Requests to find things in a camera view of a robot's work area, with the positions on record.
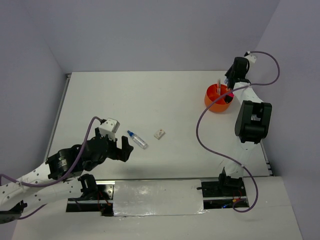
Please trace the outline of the orange slim highlighter pen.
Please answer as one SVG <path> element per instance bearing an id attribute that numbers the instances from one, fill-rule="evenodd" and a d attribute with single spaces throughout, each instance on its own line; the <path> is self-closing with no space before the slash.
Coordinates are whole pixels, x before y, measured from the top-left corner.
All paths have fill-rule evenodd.
<path id="1" fill-rule="evenodd" d="M 220 78 L 217 80 L 216 92 L 219 96 L 221 95 L 221 79 Z"/>

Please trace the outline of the clear tube with blue cap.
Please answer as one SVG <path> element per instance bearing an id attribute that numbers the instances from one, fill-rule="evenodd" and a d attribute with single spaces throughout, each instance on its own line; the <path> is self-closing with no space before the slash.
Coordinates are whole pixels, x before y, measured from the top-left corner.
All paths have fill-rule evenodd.
<path id="1" fill-rule="evenodd" d="M 132 131 L 128 130 L 127 131 L 128 135 L 130 136 L 130 138 L 142 149 L 146 149 L 148 147 L 148 144 L 142 139 L 140 138 L 138 135 L 136 135 L 135 133 L 133 133 Z"/>

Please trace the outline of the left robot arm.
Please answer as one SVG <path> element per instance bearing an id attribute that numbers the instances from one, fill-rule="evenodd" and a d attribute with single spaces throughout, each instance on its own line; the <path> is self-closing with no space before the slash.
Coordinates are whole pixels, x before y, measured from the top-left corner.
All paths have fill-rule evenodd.
<path id="1" fill-rule="evenodd" d="M 118 148 L 117 138 L 96 129 L 93 138 L 59 150 L 33 171 L 0 186 L 1 224 L 22 220 L 24 212 L 61 199 L 95 198 L 99 189 L 89 172 L 106 159 L 126 162 L 133 149 L 126 136 Z"/>

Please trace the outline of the pink and black highlighter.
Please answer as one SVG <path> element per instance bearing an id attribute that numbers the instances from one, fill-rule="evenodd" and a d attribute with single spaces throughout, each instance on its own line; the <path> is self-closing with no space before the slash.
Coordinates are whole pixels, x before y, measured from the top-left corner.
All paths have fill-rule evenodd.
<path id="1" fill-rule="evenodd" d="M 231 93 L 229 93 L 228 95 L 226 95 L 224 97 L 224 102 L 226 104 L 229 104 L 229 103 L 231 103 L 233 101 L 233 98 L 234 98 L 234 94 L 231 92 Z"/>

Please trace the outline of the white staples box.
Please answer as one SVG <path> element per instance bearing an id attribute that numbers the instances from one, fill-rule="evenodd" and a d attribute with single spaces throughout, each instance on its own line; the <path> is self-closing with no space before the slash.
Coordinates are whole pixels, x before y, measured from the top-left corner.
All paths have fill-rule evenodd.
<path id="1" fill-rule="evenodd" d="M 166 133 L 166 132 L 165 132 L 163 129 L 159 129 L 159 130 L 154 134 L 154 137 L 155 137 L 157 140 L 160 140 L 165 133 Z"/>

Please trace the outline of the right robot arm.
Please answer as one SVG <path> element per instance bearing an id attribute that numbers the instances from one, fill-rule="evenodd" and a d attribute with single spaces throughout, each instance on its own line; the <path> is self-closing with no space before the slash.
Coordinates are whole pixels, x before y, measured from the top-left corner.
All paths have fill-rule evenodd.
<path id="1" fill-rule="evenodd" d="M 218 177 L 217 190 L 223 196 L 228 196 L 241 188 L 244 167 L 253 149 L 269 131 L 272 105 L 257 96 L 250 86 L 251 82 L 246 78 L 250 65 L 256 60 L 257 57 L 251 53 L 244 57 L 236 57 L 225 74 L 225 83 L 229 90 L 240 88 L 233 94 L 241 106 L 234 127 L 234 133 L 238 138 L 234 157 L 237 162 L 229 161 Z"/>

